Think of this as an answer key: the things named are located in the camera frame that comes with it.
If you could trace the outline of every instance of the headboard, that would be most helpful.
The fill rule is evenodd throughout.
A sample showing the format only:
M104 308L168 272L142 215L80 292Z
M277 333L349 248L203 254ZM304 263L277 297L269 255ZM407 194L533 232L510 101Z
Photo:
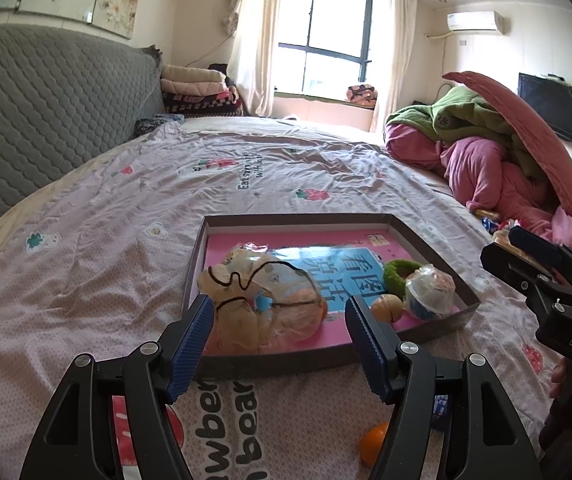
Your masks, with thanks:
M153 47L0 25L0 217L163 111L161 69Z

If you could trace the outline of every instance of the black flat screen television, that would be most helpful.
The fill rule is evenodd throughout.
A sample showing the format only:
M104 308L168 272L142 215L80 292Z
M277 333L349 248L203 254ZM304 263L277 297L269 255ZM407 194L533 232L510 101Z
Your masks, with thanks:
M557 137L572 142L572 86L520 73L517 94L548 123Z

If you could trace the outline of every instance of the window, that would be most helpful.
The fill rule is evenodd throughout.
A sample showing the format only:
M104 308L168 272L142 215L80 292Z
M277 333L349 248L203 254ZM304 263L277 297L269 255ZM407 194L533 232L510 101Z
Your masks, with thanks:
M345 99L368 70L374 0L281 0L277 91Z

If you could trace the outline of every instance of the hand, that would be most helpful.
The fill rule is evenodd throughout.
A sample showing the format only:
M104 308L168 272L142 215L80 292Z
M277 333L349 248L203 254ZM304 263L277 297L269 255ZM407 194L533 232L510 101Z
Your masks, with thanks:
M550 390L548 391L548 395L551 399L557 399L559 395L559 391L562 388L562 383L564 382L564 378L566 377L566 366L568 364L568 359L562 357L561 361L557 363L555 369L553 370L552 375L550 376L550 381L552 385Z

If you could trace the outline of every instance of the green blanket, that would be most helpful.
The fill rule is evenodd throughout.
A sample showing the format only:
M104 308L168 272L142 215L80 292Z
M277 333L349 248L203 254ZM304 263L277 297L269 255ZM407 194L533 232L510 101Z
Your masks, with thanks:
M508 149L511 162L529 178L545 178L544 172L527 152L522 140L504 117L478 93L455 86L432 105L412 105L390 115L386 124L414 126L435 142L446 146L466 137L494 140Z

